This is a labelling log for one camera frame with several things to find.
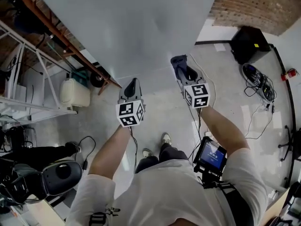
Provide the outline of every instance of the screen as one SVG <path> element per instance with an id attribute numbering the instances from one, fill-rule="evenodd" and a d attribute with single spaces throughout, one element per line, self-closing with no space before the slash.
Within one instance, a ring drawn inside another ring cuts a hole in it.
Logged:
<path id="1" fill-rule="evenodd" d="M 200 158 L 219 169 L 221 167 L 224 154 L 218 151 L 216 146 L 206 142 Z"/>

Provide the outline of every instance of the concrete floor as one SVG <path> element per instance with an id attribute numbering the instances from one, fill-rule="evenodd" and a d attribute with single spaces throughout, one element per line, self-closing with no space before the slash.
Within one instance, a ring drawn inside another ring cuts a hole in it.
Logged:
<path id="1" fill-rule="evenodd" d="M 262 103 L 257 95 L 247 97 L 244 94 L 246 81 L 242 78 L 237 62 L 231 54 L 230 47 L 225 44 L 225 51 L 217 51 L 214 45 L 198 45 L 192 50 L 199 65 L 203 67 L 207 75 L 215 82 L 217 100 L 214 108 L 234 122 L 243 133 L 246 134 L 252 113 Z M 196 66 L 188 56 L 190 66 Z M 285 125 L 291 123 L 291 113 L 286 85 L 280 79 L 280 66 L 272 52 L 264 56 L 254 64 L 261 72 L 269 76 L 277 92 L 275 100 L 275 113 L 264 134 L 257 140 L 248 139 L 248 143 L 264 179 L 283 185 L 284 177 L 288 175 L 290 155 L 286 161 L 280 162 L 286 148 L 278 149 L 277 145 L 287 141 Z M 210 80 L 207 80 L 211 90 L 211 105 L 214 101 L 214 88 Z M 141 81 L 142 87 L 149 88 L 156 84 L 156 80 Z M 166 90 L 155 90 L 143 93 L 146 104 L 144 121 L 140 126 L 134 127 L 133 134 L 138 142 L 137 162 L 142 157 L 142 149 L 147 147 L 158 153 L 158 144 L 161 134 L 169 132 L 173 145 L 190 155 L 198 136 L 194 119 L 176 81 Z M 79 108 L 77 115 L 64 115 L 50 120 L 42 121 L 34 125 L 37 130 L 37 144 L 39 146 L 58 146 L 67 141 L 79 142 L 85 136 L 92 136 L 97 143 L 96 149 L 89 156 L 88 162 L 102 147 L 119 125 L 115 105 L 119 96 L 119 89 L 109 86 L 101 96 L 97 95 L 98 89 L 92 90 L 91 105 L 88 108 Z M 258 137 L 271 119 L 271 113 L 259 108 L 254 114 L 248 137 Z M 207 131 L 204 123 L 201 123 L 201 136 Z M 89 139 L 82 144 L 85 158 L 93 148 L 93 142 Z M 135 145 L 133 140 L 127 147 L 126 153 L 114 177 L 116 182 L 115 197 L 123 193 L 129 186 L 133 177 L 135 162 Z"/>

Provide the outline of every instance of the wheel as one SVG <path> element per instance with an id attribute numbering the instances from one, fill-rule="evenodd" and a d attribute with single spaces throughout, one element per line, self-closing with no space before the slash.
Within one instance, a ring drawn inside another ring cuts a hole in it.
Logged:
<path id="1" fill-rule="evenodd" d="M 103 73 L 105 76 L 109 76 L 109 74 L 106 72 L 106 70 L 102 67 L 97 68 L 101 73 Z M 92 73 L 90 76 L 90 82 L 91 84 L 96 88 L 101 88 L 104 83 L 103 77 L 99 76 L 96 73 Z"/>

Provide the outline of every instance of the foot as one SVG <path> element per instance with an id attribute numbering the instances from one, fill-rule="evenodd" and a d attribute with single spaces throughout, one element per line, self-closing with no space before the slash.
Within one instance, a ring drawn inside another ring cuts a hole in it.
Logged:
<path id="1" fill-rule="evenodd" d="M 143 158 L 147 158 L 149 156 L 153 156 L 154 153 L 152 153 L 152 151 L 150 149 L 144 148 L 142 150 L 142 155 L 143 155 Z"/>
<path id="2" fill-rule="evenodd" d="M 74 142 L 67 142 L 65 146 L 73 146 L 75 147 L 76 153 L 81 153 L 81 147 Z"/>
<path id="3" fill-rule="evenodd" d="M 164 132 L 161 137 L 161 145 L 168 143 L 171 145 L 171 137 L 167 132 Z"/>

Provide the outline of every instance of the black box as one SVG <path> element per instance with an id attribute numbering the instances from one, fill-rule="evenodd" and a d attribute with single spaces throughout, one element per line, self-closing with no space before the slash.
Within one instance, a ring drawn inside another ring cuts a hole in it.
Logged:
<path id="1" fill-rule="evenodd" d="M 258 28 L 243 26 L 230 42 L 235 60 L 243 65 L 254 63 L 271 51 L 271 48 Z"/>

